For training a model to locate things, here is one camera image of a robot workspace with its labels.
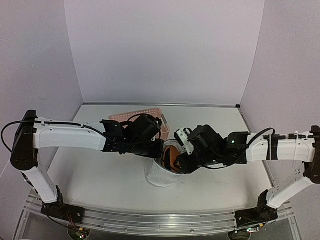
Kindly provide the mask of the pink plastic basket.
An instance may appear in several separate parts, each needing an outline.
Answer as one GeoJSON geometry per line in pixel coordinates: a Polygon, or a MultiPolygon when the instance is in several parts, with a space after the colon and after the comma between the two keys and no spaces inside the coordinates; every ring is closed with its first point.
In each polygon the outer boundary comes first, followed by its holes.
{"type": "Polygon", "coordinates": [[[146,115],[146,119],[149,122],[159,125],[159,121],[161,122],[160,133],[155,136],[156,139],[159,139],[159,136],[162,140],[166,141],[169,139],[170,127],[168,121],[165,118],[162,110],[160,108],[148,108],[136,111],[128,111],[117,114],[112,114],[108,117],[111,121],[116,121],[119,123],[122,122],[135,122],[138,118],[141,118],[143,115],[146,115]]]}

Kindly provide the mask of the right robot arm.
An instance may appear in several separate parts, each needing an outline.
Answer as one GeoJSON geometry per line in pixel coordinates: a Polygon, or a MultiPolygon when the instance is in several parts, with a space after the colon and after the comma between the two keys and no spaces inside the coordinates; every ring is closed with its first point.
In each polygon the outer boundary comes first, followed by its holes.
{"type": "Polygon", "coordinates": [[[272,209],[279,208],[302,190],[320,183],[320,128],[317,125],[304,133],[276,134],[270,127],[259,133],[232,132],[226,138],[209,125],[199,125],[194,130],[177,130],[174,138],[185,151],[176,159],[183,174],[199,168],[220,170],[259,161],[301,162],[291,177],[267,190],[264,202],[252,209],[251,216],[257,222],[262,222],[272,209]]]}

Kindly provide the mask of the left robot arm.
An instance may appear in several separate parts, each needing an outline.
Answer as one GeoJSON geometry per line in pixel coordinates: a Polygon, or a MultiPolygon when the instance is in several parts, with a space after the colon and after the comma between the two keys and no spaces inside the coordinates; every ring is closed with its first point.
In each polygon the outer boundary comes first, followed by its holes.
{"type": "Polygon", "coordinates": [[[43,149],[75,148],[103,153],[134,154],[156,159],[161,156],[162,120],[140,113],[124,122],[103,119],[96,126],[87,123],[49,120],[28,110],[18,125],[10,162],[31,183],[48,211],[57,219],[67,214],[61,192],[43,168],[39,153],[43,149]]]}

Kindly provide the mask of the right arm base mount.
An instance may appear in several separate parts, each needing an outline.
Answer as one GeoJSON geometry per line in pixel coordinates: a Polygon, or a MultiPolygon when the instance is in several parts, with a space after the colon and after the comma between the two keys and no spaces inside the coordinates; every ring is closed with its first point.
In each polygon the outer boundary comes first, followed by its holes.
{"type": "Polygon", "coordinates": [[[268,192],[268,190],[265,190],[260,194],[256,207],[237,210],[235,212],[234,216],[237,229],[266,224],[278,219],[278,209],[267,205],[268,192]]]}

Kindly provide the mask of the orange black bra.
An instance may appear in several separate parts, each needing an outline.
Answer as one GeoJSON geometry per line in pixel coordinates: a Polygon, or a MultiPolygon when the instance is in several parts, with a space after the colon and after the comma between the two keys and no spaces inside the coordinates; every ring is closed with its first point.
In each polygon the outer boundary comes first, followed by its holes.
{"type": "Polygon", "coordinates": [[[173,146],[169,145],[165,148],[162,159],[161,159],[161,165],[166,168],[167,170],[178,173],[174,171],[174,160],[176,157],[179,157],[181,154],[179,150],[173,146]]]}

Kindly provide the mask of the white mesh laundry bag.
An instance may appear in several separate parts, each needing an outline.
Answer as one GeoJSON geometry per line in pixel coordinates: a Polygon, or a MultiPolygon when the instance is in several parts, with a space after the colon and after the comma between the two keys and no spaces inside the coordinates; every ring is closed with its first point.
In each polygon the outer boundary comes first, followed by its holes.
{"type": "Polygon", "coordinates": [[[167,170],[165,167],[162,166],[161,160],[163,158],[163,154],[167,146],[176,147],[179,150],[180,154],[186,152],[177,140],[169,139],[164,142],[163,151],[161,153],[160,158],[149,160],[145,164],[144,175],[146,180],[150,184],[160,188],[167,188],[173,186],[184,175],[182,172],[175,173],[170,170],[167,170]]]}

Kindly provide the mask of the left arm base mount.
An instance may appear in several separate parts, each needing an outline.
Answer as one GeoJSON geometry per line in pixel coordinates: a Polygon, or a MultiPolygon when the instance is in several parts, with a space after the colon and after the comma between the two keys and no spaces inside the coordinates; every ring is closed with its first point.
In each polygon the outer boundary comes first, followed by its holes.
{"type": "Polygon", "coordinates": [[[53,203],[42,203],[41,213],[51,218],[81,224],[83,221],[85,209],[80,206],[64,203],[63,195],[58,186],[57,200],[53,203]]]}

